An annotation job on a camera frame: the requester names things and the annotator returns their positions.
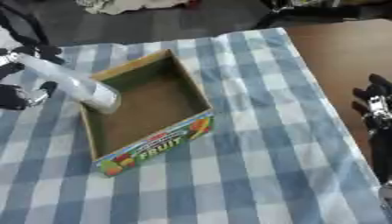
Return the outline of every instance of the blue and white tablecloth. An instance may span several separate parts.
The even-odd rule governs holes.
[[[171,48],[215,128],[115,178],[93,168],[78,104],[0,115],[0,223],[386,223],[378,183],[283,29],[64,48],[89,73]],[[7,77],[32,89],[31,71]]]

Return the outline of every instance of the white fabric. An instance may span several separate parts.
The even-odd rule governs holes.
[[[17,42],[7,30],[0,26],[0,48],[12,50],[21,45],[22,44]]]
[[[110,2],[95,3],[86,7],[90,13],[107,13],[110,15],[120,14],[124,11],[136,11],[142,8],[168,8],[177,4],[187,3],[189,0],[114,0]]]

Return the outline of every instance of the box label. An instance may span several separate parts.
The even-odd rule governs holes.
[[[206,111],[107,155],[95,161],[95,164],[105,175],[114,176],[183,142],[202,136],[210,131],[213,125],[213,113]]]

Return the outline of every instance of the cardboard box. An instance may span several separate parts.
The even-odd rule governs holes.
[[[212,107],[171,51],[93,75],[122,95],[103,115],[81,106],[94,164],[107,176],[141,164],[213,126]]]

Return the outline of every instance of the robotic arm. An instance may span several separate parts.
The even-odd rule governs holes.
[[[392,208],[392,83],[380,75],[369,76],[366,90],[355,88],[353,95],[362,103],[353,101],[352,107],[362,116],[369,134],[375,176],[381,183],[379,196]]]
[[[20,43],[10,33],[0,26],[0,80],[25,69],[23,65],[9,60],[11,53],[26,53],[57,64],[64,62],[63,59],[57,57],[61,53],[58,47],[39,45],[33,39]],[[37,106],[50,98],[56,87],[55,82],[48,81],[39,89],[27,93],[20,86],[0,84],[0,109],[23,110]]]

